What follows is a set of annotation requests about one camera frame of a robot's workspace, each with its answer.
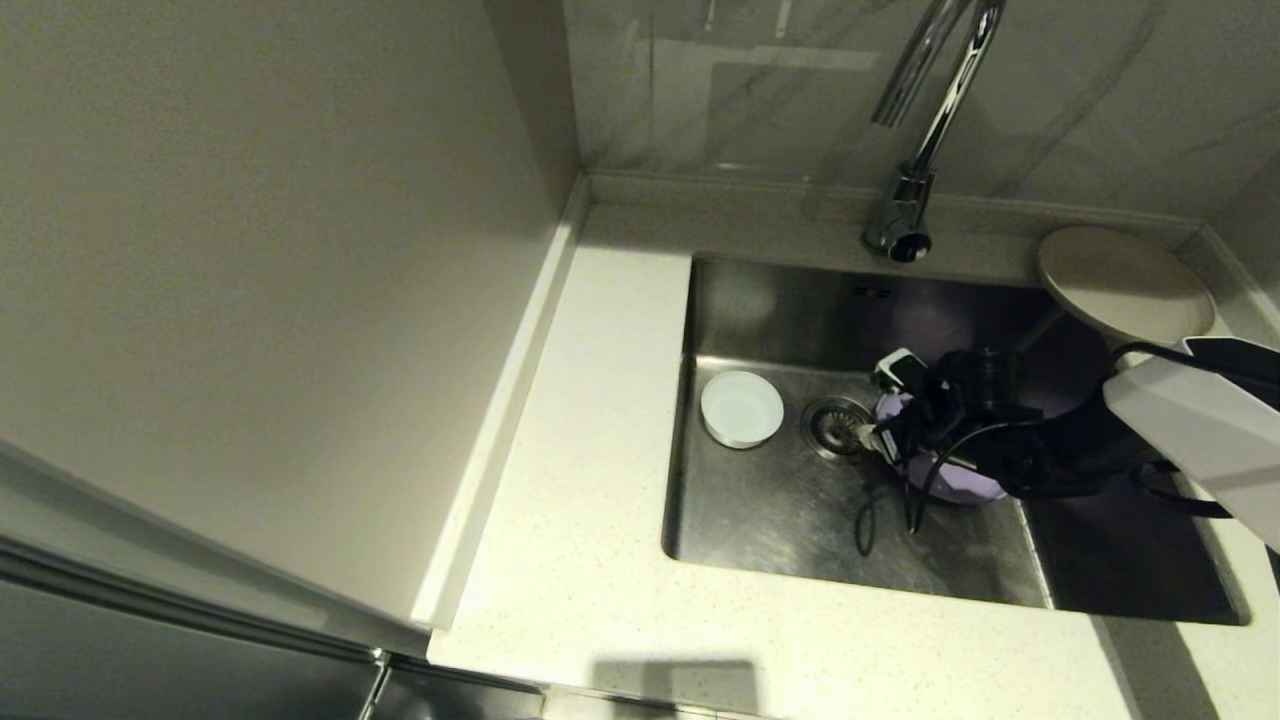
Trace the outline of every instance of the drain strainer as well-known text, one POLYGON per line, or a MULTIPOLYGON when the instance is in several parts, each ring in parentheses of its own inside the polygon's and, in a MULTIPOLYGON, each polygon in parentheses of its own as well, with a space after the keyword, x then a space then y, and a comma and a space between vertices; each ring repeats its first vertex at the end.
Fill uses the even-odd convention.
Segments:
POLYGON ((867 448, 858 441, 858 427, 872 421, 872 414, 847 397, 822 397, 809 404, 801 416, 805 442, 824 460, 858 462, 867 448))

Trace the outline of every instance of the white bowl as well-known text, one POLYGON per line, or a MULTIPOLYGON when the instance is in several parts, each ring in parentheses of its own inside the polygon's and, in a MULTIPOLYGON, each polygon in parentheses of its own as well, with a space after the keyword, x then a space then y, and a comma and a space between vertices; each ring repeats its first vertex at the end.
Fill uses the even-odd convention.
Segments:
POLYGON ((755 447, 782 427, 782 396, 755 373, 716 375, 703 388, 699 406, 707 433, 735 450, 755 447))

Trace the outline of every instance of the countertop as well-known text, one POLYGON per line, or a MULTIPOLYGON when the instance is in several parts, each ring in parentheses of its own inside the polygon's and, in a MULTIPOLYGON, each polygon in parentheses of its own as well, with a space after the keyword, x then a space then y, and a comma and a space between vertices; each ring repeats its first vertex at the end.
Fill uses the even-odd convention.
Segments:
POLYGON ((787 719, 1280 716, 1280 597, 1262 543, 1234 520, 1212 527, 1247 626, 1096 618, 663 553, 694 250, 783 260, 768 238, 787 232, 785 261, 1034 284, 1033 238, 954 233, 904 269, 831 225, 593 209, 462 605, 429 659, 787 719))

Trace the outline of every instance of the kitchen sink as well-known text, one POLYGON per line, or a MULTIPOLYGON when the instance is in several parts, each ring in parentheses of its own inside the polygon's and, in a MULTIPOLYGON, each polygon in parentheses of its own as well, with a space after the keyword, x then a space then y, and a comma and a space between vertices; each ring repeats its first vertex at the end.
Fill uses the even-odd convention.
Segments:
POLYGON ((1044 331, 1053 310, 1038 288, 696 259, 663 550, 686 562, 919 593, 1244 624, 1204 521, 1128 483, 1087 498, 931 501, 913 536, 897 473, 814 437, 829 407, 874 413, 869 370, 899 347, 932 363, 951 350, 1024 346, 1021 402, 1047 416, 1074 407, 1096 388, 1107 347, 1071 318, 1044 331), (782 396, 782 428, 759 447, 730 450, 701 424, 701 388, 726 370, 756 373, 782 396))

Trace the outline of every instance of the faucet spout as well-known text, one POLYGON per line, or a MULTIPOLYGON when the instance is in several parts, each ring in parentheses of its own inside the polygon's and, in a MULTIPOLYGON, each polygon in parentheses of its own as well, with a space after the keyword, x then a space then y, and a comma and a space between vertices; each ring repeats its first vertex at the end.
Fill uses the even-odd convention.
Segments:
MULTIPOLYGON (((929 5, 911 42, 899 59, 872 122, 890 128, 901 124, 947 36, 973 3, 974 0, 934 0, 929 5)), ((924 224, 924 209, 933 187, 933 160, 960 102, 978 77, 978 68, 991 47, 1004 10, 1005 0, 978 0, 969 37, 956 59, 951 82, 947 83, 933 120, 920 138, 914 158, 902 164, 901 173, 893 178, 884 200, 863 232, 863 245, 872 252, 910 263, 932 249, 933 241, 924 224)))

